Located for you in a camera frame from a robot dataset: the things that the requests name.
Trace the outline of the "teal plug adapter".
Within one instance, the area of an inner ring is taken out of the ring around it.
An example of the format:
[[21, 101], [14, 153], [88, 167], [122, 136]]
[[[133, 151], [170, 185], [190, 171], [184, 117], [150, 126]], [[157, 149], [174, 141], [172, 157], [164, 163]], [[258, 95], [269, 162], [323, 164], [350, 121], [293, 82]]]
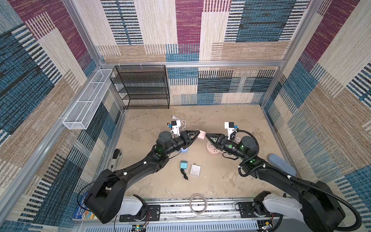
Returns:
[[185, 160], [182, 160], [180, 162], [180, 168], [186, 170], [188, 168], [188, 162]]

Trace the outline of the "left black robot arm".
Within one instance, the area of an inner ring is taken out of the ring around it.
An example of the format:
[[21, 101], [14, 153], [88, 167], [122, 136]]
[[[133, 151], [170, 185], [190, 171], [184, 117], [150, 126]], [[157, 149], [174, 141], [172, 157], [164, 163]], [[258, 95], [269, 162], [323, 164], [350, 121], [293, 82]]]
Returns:
[[117, 215], [124, 215], [125, 192], [144, 177], [161, 170], [170, 160], [169, 155], [190, 147], [200, 135], [199, 130], [186, 130], [173, 138], [169, 131], [159, 134], [156, 144], [141, 161], [121, 170], [103, 170], [98, 179], [87, 184], [90, 187], [84, 205], [101, 223], [105, 224]]

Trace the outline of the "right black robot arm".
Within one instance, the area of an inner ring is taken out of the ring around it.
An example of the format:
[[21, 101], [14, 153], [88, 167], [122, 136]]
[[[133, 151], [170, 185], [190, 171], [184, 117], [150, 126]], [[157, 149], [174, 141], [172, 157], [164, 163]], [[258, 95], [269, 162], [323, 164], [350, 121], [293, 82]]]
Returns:
[[239, 143], [224, 134], [208, 133], [206, 138], [216, 149], [241, 159], [240, 176], [268, 182], [297, 200], [302, 205], [304, 223], [313, 232], [351, 232], [361, 227], [360, 213], [334, 195], [327, 184], [297, 178], [258, 157], [260, 146], [252, 133], [247, 132]]

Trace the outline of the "pink plug adapter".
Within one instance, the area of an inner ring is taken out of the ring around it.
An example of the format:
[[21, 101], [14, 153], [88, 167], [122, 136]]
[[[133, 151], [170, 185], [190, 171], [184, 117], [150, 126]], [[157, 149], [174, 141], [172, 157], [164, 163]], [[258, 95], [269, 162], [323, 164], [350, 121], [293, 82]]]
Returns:
[[198, 135], [199, 140], [204, 140], [206, 136], [206, 132], [200, 130], [200, 134]]

